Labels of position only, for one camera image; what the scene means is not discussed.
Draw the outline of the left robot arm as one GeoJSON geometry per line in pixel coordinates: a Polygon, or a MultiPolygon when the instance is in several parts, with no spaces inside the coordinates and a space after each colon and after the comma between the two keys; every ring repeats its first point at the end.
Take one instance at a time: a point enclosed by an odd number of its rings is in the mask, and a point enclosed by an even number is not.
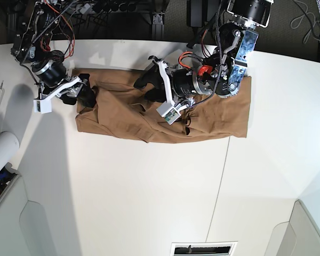
{"type": "Polygon", "coordinates": [[[207,99],[235,96],[247,70],[249,55],[258,39],[256,27],[266,28],[273,1],[220,1],[216,14],[187,44],[176,65],[154,55],[152,67],[134,83],[152,102],[161,103],[159,113],[178,114],[198,105],[194,97],[207,99]]]}

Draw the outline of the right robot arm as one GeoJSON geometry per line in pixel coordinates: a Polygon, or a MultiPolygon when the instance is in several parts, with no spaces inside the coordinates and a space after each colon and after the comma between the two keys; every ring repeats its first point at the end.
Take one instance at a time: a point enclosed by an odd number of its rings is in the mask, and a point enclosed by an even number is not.
{"type": "Polygon", "coordinates": [[[75,1],[56,7],[51,1],[39,1],[23,32],[16,35],[11,54],[16,62],[29,72],[38,87],[33,101],[34,111],[41,114],[52,111],[52,99],[59,98],[66,105],[80,102],[84,107],[96,104],[96,90],[91,88],[89,74],[72,76],[63,62],[74,54],[75,33],[65,15],[75,1]],[[66,51],[53,50],[50,42],[58,31],[69,42],[66,51]]]}

